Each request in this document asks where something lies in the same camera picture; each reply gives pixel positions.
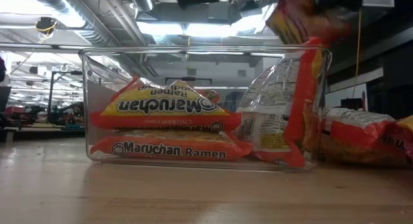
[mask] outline orange ramen package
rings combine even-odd
[[[237,109],[242,121],[236,133],[253,144],[253,155],[291,167],[309,162],[304,155],[311,156],[321,134],[313,107],[322,96],[324,60],[322,50],[290,53],[252,82]]]
[[[91,113],[93,125],[220,131],[233,130],[241,121],[240,115],[223,110],[183,81],[166,88],[143,82],[134,79],[102,112]]]
[[[90,150],[97,158],[161,158],[234,161],[252,145],[228,132],[193,130],[120,130]]]
[[[386,114],[347,108],[328,108],[324,116],[322,160],[375,166],[411,166],[411,117],[395,121]]]

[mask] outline clear plastic container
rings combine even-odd
[[[182,77],[174,71],[169,72],[169,76],[157,76],[157,65],[166,65],[162,71],[168,70],[168,65],[174,65],[177,61],[185,63],[188,74],[192,65],[204,62],[204,65],[218,66],[220,63],[228,65],[231,61],[233,63],[249,63],[252,70],[249,72],[238,72],[234,79],[231,79],[231,85],[236,80],[243,80],[241,86],[225,86],[225,82],[220,82],[217,86],[208,77],[197,78],[191,81],[194,86],[200,88],[208,87],[222,91],[221,99],[228,93],[228,91],[245,92],[251,85],[253,80],[264,72],[268,67],[272,67],[278,61],[289,62],[292,60],[286,56],[291,54],[301,55],[303,52],[309,50],[317,50],[320,56],[319,73],[316,78],[316,93],[314,102],[312,103],[312,114],[317,120],[319,126],[322,118],[322,109],[324,106],[324,89],[326,82],[327,70],[330,66],[332,54],[319,46],[302,46],[302,45],[288,45],[288,46],[146,46],[146,47],[121,47],[121,48],[90,48],[82,50],[79,55],[83,61],[83,88],[84,88],[84,102],[85,102],[85,118],[86,118],[86,153],[92,161],[100,161],[103,163],[126,163],[136,165],[153,165],[153,166],[167,166],[167,167],[202,167],[202,168],[225,168],[225,169],[243,169],[243,170],[280,170],[286,169],[286,166],[274,163],[260,161],[254,156],[246,156],[238,161],[205,161],[205,160],[184,160],[184,159],[154,159],[154,158],[126,158],[111,154],[91,154],[91,148],[107,136],[114,135],[115,130],[105,130],[93,126],[90,122],[90,113],[102,111],[110,104],[112,96],[124,86],[126,86],[137,73],[146,73],[147,79],[155,81],[160,85],[171,84],[173,79]],[[214,77],[219,77],[218,73],[225,74],[225,66],[222,66],[218,71],[214,71]],[[229,67],[228,70],[235,70],[237,66]],[[200,70],[208,70],[208,67],[196,68]],[[221,103],[220,105],[229,105],[232,110],[235,110],[235,103]],[[312,149],[312,162],[317,158],[317,150],[319,144],[318,131],[320,128],[315,128],[313,135],[315,138]]]

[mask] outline wooden countertop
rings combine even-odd
[[[84,139],[16,142],[0,156],[1,224],[413,223],[409,170],[103,165]]]

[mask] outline table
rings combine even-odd
[[[85,140],[0,147],[0,223],[412,223],[413,172],[92,163]]]

